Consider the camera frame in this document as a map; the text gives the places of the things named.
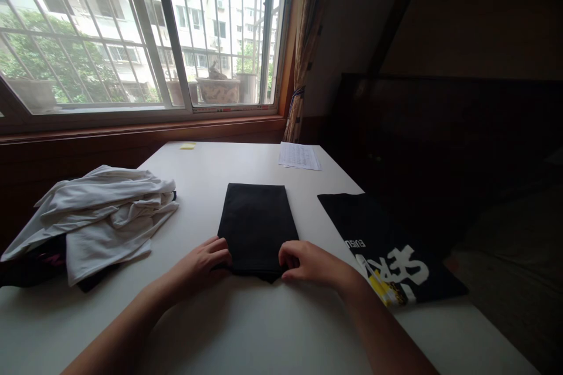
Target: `white table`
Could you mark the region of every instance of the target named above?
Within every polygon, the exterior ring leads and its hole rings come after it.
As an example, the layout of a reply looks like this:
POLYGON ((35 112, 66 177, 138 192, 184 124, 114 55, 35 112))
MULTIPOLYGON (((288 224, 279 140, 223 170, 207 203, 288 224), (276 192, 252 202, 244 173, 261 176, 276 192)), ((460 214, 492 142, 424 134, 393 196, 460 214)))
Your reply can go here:
MULTIPOLYGON (((279 145, 169 142, 140 168, 177 184, 180 208, 155 234, 152 253, 91 293, 66 280, 0 289, 0 367, 57 374, 135 297, 189 250, 217 233, 227 184, 285 185, 297 232, 358 268, 317 199, 362 193, 316 146, 323 171, 277 164, 279 145)), ((417 305, 395 316, 442 374, 528 374, 532 365, 466 299, 417 305)), ((368 374, 338 297, 312 286, 230 277, 169 311, 142 358, 144 373, 368 374)))

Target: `white shirt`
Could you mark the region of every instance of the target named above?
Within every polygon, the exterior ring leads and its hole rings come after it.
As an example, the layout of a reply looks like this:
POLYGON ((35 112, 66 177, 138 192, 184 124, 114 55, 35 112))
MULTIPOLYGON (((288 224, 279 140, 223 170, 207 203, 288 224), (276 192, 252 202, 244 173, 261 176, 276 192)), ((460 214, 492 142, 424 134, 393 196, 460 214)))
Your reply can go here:
POLYGON ((150 238, 179 204, 176 184, 150 171, 100 166, 55 184, 1 261, 24 255, 39 242, 66 233, 69 285, 151 250, 150 238))

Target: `folded black shirt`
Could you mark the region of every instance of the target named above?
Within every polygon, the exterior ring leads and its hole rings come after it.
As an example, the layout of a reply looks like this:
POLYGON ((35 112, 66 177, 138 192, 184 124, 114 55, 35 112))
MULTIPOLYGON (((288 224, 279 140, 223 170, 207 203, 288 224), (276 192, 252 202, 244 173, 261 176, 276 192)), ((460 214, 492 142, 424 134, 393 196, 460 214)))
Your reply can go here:
POLYGON ((365 193, 318 195, 318 199, 386 306, 467 294, 432 251, 365 193))
POLYGON ((280 247, 299 240, 285 186, 229 183, 217 235, 227 239, 234 274, 273 283, 284 271, 280 247))

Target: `wall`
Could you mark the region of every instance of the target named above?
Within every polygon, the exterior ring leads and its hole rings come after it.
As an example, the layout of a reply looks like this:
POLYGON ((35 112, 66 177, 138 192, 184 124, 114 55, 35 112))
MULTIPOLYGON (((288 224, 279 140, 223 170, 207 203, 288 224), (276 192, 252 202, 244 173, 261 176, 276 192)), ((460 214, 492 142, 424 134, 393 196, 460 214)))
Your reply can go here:
POLYGON ((367 71, 394 0, 330 0, 313 66, 304 115, 330 113, 341 74, 367 71))
POLYGON ((413 0, 382 73, 562 79, 560 0, 413 0))

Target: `window ledge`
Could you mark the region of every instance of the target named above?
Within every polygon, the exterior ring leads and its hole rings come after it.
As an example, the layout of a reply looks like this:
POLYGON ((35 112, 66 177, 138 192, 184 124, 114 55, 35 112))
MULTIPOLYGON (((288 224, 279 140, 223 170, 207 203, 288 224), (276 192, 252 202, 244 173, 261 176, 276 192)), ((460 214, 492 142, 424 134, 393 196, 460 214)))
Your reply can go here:
POLYGON ((139 125, 124 125, 116 127, 104 128, 89 128, 89 129, 76 129, 64 130, 53 132, 39 132, 39 133, 24 133, 24 134, 11 134, 0 135, 0 145, 9 144, 22 144, 30 142, 44 142, 44 141, 57 141, 63 139, 73 138, 89 138, 100 137, 105 135, 124 135, 124 134, 139 134, 143 132, 160 132, 160 131, 179 131, 182 129, 214 129, 213 136, 216 137, 216 129, 222 128, 224 132, 222 136, 229 136, 231 129, 234 127, 239 128, 240 125, 253 124, 253 128, 249 129, 247 133, 282 130, 285 128, 286 119, 281 115, 267 115, 259 117, 235 117, 223 119, 210 119, 210 120, 190 120, 183 122, 166 122, 154 124, 139 124, 139 125))

